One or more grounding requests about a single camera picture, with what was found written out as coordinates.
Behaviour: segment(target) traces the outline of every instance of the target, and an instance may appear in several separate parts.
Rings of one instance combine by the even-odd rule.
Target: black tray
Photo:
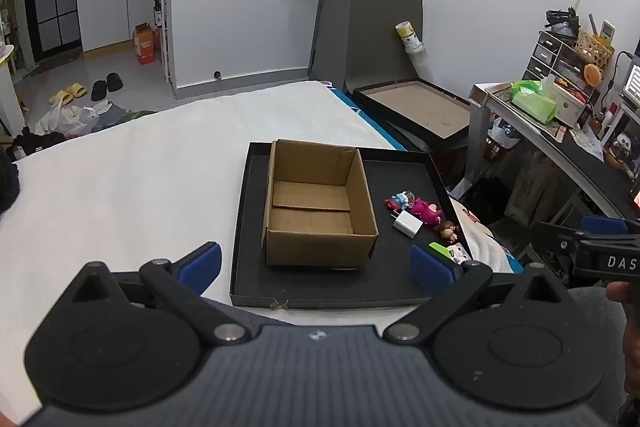
[[[436,89],[439,92],[455,98],[459,102],[469,105],[469,101],[461,98],[460,96],[453,94],[452,92],[442,89],[435,84],[425,82],[421,78],[408,78],[406,80],[398,80],[396,82],[381,82],[380,84],[372,84],[371,86],[359,87],[353,91],[353,102],[358,105],[364,112],[366,112],[373,120],[379,121],[380,118],[398,126],[401,129],[407,130],[412,134],[415,134],[418,138],[424,140],[433,152],[442,152],[450,149],[456,149],[462,146],[466,146],[466,138],[468,136],[469,127],[466,126],[460,129],[456,133],[453,133],[447,138],[441,138],[434,132],[430,131],[426,127],[421,126],[419,123],[407,118],[406,116],[394,111],[393,109],[386,107],[383,103],[368,96],[365,91],[376,89],[379,87],[401,85],[409,82],[420,82],[432,89]]]
[[[414,239],[393,228],[385,199],[412,190],[436,203],[459,225],[453,205],[425,153],[360,148],[380,237],[372,259],[359,270],[340,271],[267,266],[262,248],[262,216],[267,197],[270,143],[251,143],[244,166],[231,267],[235,306],[327,309],[417,305],[428,298],[411,278],[409,250],[414,243],[443,244],[440,234],[423,226]],[[462,230],[460,243],[469,251]]]

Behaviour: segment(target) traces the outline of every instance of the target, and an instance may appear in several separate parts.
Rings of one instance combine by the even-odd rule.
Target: blue gripper pad
[[[222,267],[222,249],[209,241],[174,264],[174,275],[191,291],[202,295],[216,279]]]
[[[626,235],[629,233],[629,229],[623,219],[604,216],[584,216],[580,220],[580,230],[589,233],[612,233],[614,235]]]
[[[429,295],[442,292],[462,274],[462,267],[425,245],[409,252],[411,277]]]

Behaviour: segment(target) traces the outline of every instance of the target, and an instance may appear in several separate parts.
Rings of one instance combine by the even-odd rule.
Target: monitor
[[[634,56],[626,74],[625,85],[622,88],[625,98],[640,107],[640,57]]]

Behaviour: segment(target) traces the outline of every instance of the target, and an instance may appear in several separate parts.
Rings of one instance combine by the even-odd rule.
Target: floor baseboard
[[[133,41],[122,41],[116,42],[115,44],[109,44],[108,46],[102,46],[100,48],[95,48],[93,50],[89,50],[87,52],[83,52],[84,58],[95,58],[101,57],[102,55],[108,55],[110,53],[116,53],[124,50],[131,50],[131,53],[135,54],[135,50],[133,49]]]
[[[252,90],[256,86],[273,87],[290,82],[299,82],[307,79],[307,68],[296,68],[292,70],[267,71],[265,73],[246,74],[244,76],[234,76],[233,78],[222,78],[221,80],[210,80],[201,84],[191,86],[178,86],[175,95],[178,100],[201,96],[203,94],[234,94]]]

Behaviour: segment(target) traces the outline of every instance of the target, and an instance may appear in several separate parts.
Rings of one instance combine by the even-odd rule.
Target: slipper
[[[105,80],[96,80],[94,89],[91,91],[91,99],[94,102],[100,102],[105,96],[107,96],[107,82]]]
[[[77,82],[72,86],[67,87],[65,91],[70,92],[74,98],[80,98],[81,96],[86,95],[86,87],[82,84],[78,84]]]
[[[118,73],[109,73],[107,75],[107,88],[109,89],[109,92],[122,89],[122,80]]]
[[[74,99],[74,96],[70,92],[60,89],[54,96],[49,99],[49,103],[56,103],[58,100],[62,100],[62,105],[66,105]]]

